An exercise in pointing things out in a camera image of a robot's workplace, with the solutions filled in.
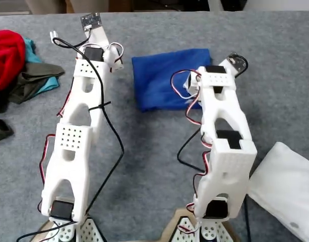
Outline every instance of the white cloth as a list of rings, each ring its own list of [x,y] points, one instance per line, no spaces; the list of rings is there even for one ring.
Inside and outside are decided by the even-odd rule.
[[[249,196],[309,242],[309,160],[277,142],[252,175]]]

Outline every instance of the gray felt surface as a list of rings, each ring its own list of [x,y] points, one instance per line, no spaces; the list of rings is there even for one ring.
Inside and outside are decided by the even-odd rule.
[[[103,24],[109,40],[126,48],[125,69],[115,74],[106,92],[112,101],[106,109],[126,154],[91,210],[109,241],[159,238],[174,210],[193,196],[194,171],[175,155],[196,127],[182,111],[137,110],[133,56],[209,48],[218,64],[233,50],[242,54],[250,67],[236,80],[237,95],[259,152],[254,167],[276,141],[309,159],[309,12],[103,14]],[[33,39],[45,62],[66,71],[60,88],[11,104],[0,114],[15,131],[0,142],[0,241],[15,241],[46,221],[36,210],[42,190],[38,162],[45,135],[55,131],[55,115],[75,66],[75,53],[52,45],[49,31],[70,42],[84,35],[79,15],[0,16],[0,29]],[[201,151],[197,138],[183,158],[201,165]],[[118,156],[118,143],[103,123],[99,143],[91,150],[90,198]],[[298,241],[252,200],[249,210],[253,241]],[[231,223],[246,241],[242,212]]]

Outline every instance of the teal cloth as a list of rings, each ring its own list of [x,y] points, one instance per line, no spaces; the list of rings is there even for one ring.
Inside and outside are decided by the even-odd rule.
[[[30,63],[41,63],[40,58],[34,53],[34,42],[33,40],[23,37],[25,42],[25,61]],[[59,86],[56,77],[50,77],[48,81],[37,91],[34,95],[38,95],[42,92],[50,91]]]

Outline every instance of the blue towel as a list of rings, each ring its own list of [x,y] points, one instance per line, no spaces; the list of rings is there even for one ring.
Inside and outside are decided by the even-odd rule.
[[[142,112],[153,109],[186,109],[189,100],[180,98],[170,85],[174,72],[210,65],[208,49],[187,49],[151,56],[133,57],[134,90]],[[189,96],[183,84],[189,73],[174,77],[173,83],[183,96]]]
[[[40,58],[34,53],[34,43],[33,40],[28,39],[26,37],[23,37],[25,42],[25,61],[30,63],[41,63],[42,61]],[[40,88],[39,91],[35,95],[38,95],[39,93],[46,92],[49,90],[52,90],[53,88],[56,88],[59,86],[59,83],[57,81],[56,77],[50,77],[48,81],[44,84],[43,87]]]

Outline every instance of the red fabric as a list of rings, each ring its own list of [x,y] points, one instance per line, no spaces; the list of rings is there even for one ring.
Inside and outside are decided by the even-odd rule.
[[[20,73],[25,64],[25,43],[22,36],[0,30],[0,91]]]

